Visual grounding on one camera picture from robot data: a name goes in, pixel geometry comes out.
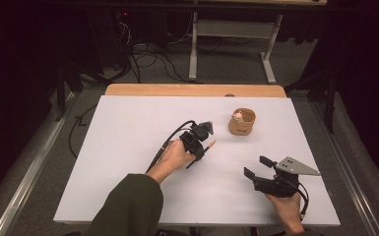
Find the table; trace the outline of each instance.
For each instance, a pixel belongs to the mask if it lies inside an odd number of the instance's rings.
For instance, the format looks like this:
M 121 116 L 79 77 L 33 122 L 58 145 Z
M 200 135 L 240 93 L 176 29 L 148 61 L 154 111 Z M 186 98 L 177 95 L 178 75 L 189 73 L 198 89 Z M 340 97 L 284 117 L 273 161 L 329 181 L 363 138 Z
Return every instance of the table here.
M 260 3 L 278 5 L 302 5 L 302 6 L 324 6 L 327 0 L 202 0 L 202 2 L 221 2 L 221 3 Z M 265 70 L 269 84 L 275 84 L 276 79 L 270 64 L 270 55 L 281 27 L 284 15 L 278 14 L 273 23 L 253 23 L 253 22 L 234 22 L 217 20 L 198 20 L 198 13 L 193 13 L 192 24 L 192 50 L 189 62 L 189 79 L 196 80 L 198 68 L 197 42 L 198 35 L 207 36 L 231 36 L 248 38 L 268 39 L 268 47 L 265 52 L 260 53 L 260 58 Z
M 224 97 L 229 93 L 236 97 Z M 161 184 L 160 225 L 278 224 L 243 167 L 272 178 L 274 171 L 259 163 L 259 155 L 281 161 L 289 154 L 317 169 L 292 103 L 279 86 L 111 85 L 105 94 L 54 216 L 57 222 L 91 222 L 110 190 L 127 173 L 144 173 L 163 141 L 189 119 L 211 118 L 215 134 L 204 144 L 217 143 L 189 170 L 177 170 Z M 236 137 L 226 125 L 233 108 L 244 105 L 258 118 L 249 136 Z M 303 223 L 339 225 L 322 178 L 299 179 L 311 199 Z

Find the white tabletop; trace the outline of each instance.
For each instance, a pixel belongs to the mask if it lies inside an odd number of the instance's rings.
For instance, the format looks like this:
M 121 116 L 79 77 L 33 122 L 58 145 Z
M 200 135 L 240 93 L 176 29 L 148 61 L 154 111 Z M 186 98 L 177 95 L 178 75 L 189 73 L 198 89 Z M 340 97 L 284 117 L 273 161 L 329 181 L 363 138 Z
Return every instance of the white tabletop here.
M 232 111 L 240 107 L 257 116 L 246 137 L 227 129 Z M 291 156 L 318 169 L 289 98 L 106 95 L 99 101 L 54 220 L 91 222 L 109 192 L 128 173 L 144 173 L 162 143 L 188 120 L 212 121 L 215 134 L 203 144 L 217 143 L 201 161 L 161 183 L 160 224 L 279 224 L 271 203 L 244 177 L 243 167 L 272 179 L 275 171 L 259 162 L 265 155 L 274 161 Z M 301 175 L 299 181 L 310 197 L 303 223 L 339 225 L 322 177 Z

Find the hand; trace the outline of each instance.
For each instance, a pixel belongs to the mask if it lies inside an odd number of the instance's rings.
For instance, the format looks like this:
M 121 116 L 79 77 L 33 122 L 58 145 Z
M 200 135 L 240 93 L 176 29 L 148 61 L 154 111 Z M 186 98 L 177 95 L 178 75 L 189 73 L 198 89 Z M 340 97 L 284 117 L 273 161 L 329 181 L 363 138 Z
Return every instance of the hand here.
M 268 194 L 265 196 L 272 202 L 287 236 L 305 231 L 300 221 L 300 196 L 298 193 L 290 198 L 278 198 Z
M 195 158 L 194 154 L 189 154 L 185 151 L 181 140 L 171 141 L 162 153 L 158 163 L 147 172 L 147 175 L 161 183 L 174 170 L 195 160 Z

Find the wooden table edge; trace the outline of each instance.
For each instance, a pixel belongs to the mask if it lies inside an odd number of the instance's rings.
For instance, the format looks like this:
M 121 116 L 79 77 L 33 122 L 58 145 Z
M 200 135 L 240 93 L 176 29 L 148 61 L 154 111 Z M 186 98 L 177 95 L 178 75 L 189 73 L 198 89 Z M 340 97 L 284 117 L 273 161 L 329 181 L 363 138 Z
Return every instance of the wooden table edge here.
M 112 84 L 105 95 L 286 97 L 277 85 Z

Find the dark green jacket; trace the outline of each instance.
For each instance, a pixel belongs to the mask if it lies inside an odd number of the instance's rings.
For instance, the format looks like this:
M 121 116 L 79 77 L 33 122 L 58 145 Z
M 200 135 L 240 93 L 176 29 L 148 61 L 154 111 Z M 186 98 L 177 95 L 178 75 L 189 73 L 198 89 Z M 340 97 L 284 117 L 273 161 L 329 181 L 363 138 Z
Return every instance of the dark green jacket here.
M 83 236 L 154 236 L 162 203 L 158 182 L 144 174 L 129 174 L 111 191 Z

